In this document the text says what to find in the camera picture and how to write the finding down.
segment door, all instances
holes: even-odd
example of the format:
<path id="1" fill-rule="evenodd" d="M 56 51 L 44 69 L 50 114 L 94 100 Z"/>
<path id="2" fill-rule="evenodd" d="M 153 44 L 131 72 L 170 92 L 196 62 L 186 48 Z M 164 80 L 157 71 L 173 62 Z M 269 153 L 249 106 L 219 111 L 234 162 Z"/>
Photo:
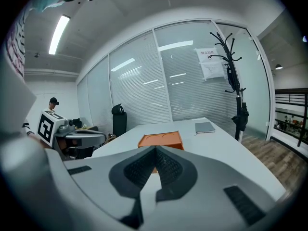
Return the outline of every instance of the door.
<path id="1" fill-rule="evenodd" d="M 249 112 L 245 134 L 266 139 L 270 119 L 270 91 L 263 59 L 251 35 L 245 28 L 219 24 L 223 35 L 228 38 L 229 46 L 232 38 L 235 39 L 232 51 L 234 59 L 242 57 L 234 62 L 237 74 L 241 82 L 243 100 L 246 102 Z"/>

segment white table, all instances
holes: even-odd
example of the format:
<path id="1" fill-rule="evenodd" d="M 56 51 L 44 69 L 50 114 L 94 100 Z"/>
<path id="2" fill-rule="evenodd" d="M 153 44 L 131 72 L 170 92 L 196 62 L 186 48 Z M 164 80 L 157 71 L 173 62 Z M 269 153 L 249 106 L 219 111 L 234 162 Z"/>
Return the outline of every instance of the white table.
<path id="1" fill-rule="evenodd" d="M 285 193 L 285 188 L 242 144 L 214 123 L 212 123 L 216 130 L 214 133 L 196 135 L 194 124 L 206 121 L 208 121 L 208 119 L 204 118 L 202 120 L 139 125 L 112 142 L 97 149 L 92 157 L 106 156 L 136 149 L 138 148 L 138 142 L 144 134 L 179 131 L 185 151 L 226 163 L 261 186 L 275 201 L 277 201 Z M 149 181 L 152 182 L 151 185 L 149 186 L 147 183 L 142 190 L 143 194 L 147 196 L 155 193 L 161 188 L 158 174 L 152 174 Z M 150 202 L 153 203 L 153 201 L 154 199 L 147 200 L 146 205 L 149 205 Z M 148 213 L 150 213 L 151 208 L 148 206 L 147 208 Z"/>

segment black coat rack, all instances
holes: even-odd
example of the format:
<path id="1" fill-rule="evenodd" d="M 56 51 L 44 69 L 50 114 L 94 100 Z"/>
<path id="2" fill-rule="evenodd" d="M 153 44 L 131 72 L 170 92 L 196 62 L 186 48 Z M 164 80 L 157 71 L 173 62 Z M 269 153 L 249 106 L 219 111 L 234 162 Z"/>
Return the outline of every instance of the black coat rack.
<path id="1" fill-rule="evenodd" d="M 220 44 L 223 47 L 223 49 L 224 49 L 224 51 L 227 55 L 227 57 L 220 56 L 220 55 L 211 55 L 211 57 L 213 57 L 213 56 L 222 57 L 222 59 L 227 62 L 225 64 L 225 66 L 227 66 L 228 81 L 229 81 L 229 84 L 231 85 L 233 91 L 225 90 L 225 92 L 229 92 L 229 93 L 236 92 L 236 111 L 237 111 L 236 113 L 237 113 L 237 115 L 234 116 L 232 118 L 232 120 L 236 124 L 235 139 L 239 140 L 240 131 L 243 131 L 243 132 L 245 131 L 246 124 L 248 122 L 248 116 L 249 116 L 249 112 L 247 111 L 246 103 L 242 102 L 243 91 L 245 91 L 246 88 L 241 89 L 241 85 L 240 85 L 240 82 L 238 80 L 236 70 L 235 70 L 235 66 L 234 66 L 234 62 L 241 60 L 241 57 L 237 60 L 232 58 L 232 55 L 234 55 L 234 52 L 231 53 L 232 49 L 233 49 L 234 40 L 235 40 L 234 38 L 232 39 L 231 50 L 229 50 L 229 48 L 227 46 L 227 40 L 232 35 L 232 33 L 230 33 L 230 35 L 227 36 L 225 41 L 223 41 L 223 39 L 221 38 L 219 33 L 217 33 L 217 36 L 214 35 L 212 32 L 210 32 L 210 34 L 212 34 L 215 38 L 218 39 L 219 43 L 216 43 L 215 45 Z"/>

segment glass wall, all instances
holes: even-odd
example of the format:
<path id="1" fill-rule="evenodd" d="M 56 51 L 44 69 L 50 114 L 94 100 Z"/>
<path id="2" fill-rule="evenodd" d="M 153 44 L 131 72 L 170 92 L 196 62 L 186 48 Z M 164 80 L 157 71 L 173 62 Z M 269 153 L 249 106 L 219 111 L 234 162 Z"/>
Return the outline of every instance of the glass wall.
<path id="1" fill-rule="evenodd" d="M 199 49 L 206 51 L 216 47 L 217 53 L 225 56 L 223 48 L 215 46 L 218 41 L 210 32 L 217 32 L 210 21 L 155 30 L 172 118 L 178 121 L 206 117 L 234 137 L 236 126 L 231 118 L 236 115 L 236 95 L 225 92 L 231 87 L 226 79 L 224 61 L 219 57 L 213 59 L 220 62 L 223 76 L 205 79 L 197 53 Z"/>
<path id="2" fill-rule="evenodd" d="M 243 92 L 243 100 L 246 102 L 249 117 L 245 133 L 265 139 L 270 119 L 270 91 L 261 55 L 246 29 L 223 24 L 218 26 L 225 37 L 232 33 L 228 38 L 230 46 L 232 38 L 235 38 L 232 49 L 235 52 L 233 58 L 242 57 L 234 64 L 241 88 L 246 88 Z"/>
<path id="3" fill-rule="evenodd" d="M 122 104 L 128 129 L 170 122 L 163 71 L 152 32 L 125 43 L 109 55 L 113 104 Z"/>
<path id="4" fill-rule="evenodd" d="M 94 126 L 97 126 L 99 131 L 105 134 L 112 133 L 108 57 L 105 57 L 88 73 L 88 95 Z"/>
<path id="5" fill-rule="evenodd" d="M 246 88 L 247 130 L 265 139 L 270 96 L 262 58 L 247 30 L 219 27 L 224 36 L 233 32 L 233 56 L 242 57 L 235 64 L 241 87 Z M 122 104 L 128 114 L 127 130 L 206 117 L 234 137 L 236 125 L 231 118 L 236 115 L 236 93 L 225 91 L 232 90 L 225 61 L 206 55 L 225 56 L 210 32 L 218 32 L 211 21 L 177 23 L 137 36 L 110 52 L 78 85 L 84 123 L 91 125 L 93 119 L 100 131 L 110 133 L 112 105 Z"/>
<path id="6" fill-rule="evenodd" d="M 85 76 L 77 85 L 77 98 L 80 120 L 88 127 L 92 127 L 93 123 L 89 107 L 87 76 Z"/>

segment office chair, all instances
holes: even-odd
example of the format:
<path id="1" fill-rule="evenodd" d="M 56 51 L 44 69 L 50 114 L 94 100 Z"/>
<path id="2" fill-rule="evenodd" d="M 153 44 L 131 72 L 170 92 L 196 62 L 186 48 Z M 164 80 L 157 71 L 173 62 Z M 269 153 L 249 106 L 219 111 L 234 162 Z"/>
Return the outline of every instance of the office chair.
<path id="1" fill-rule="evenodd" d="M 82 121 L 80 121 L 80 118 L 78 119 L 73 119 L 73 124 L 75 127 L 77 128 L 81 128 L 82 127 Z"/>
<path id="2" fill-rule="evenodd" d="M 121 103 L 113 107 L 111 113 L 113 114 L 114 123 L 113 134 L 119 137 L 122 134 L 126 133 L 127 114 L 126 112 L 124 112 Z"/>

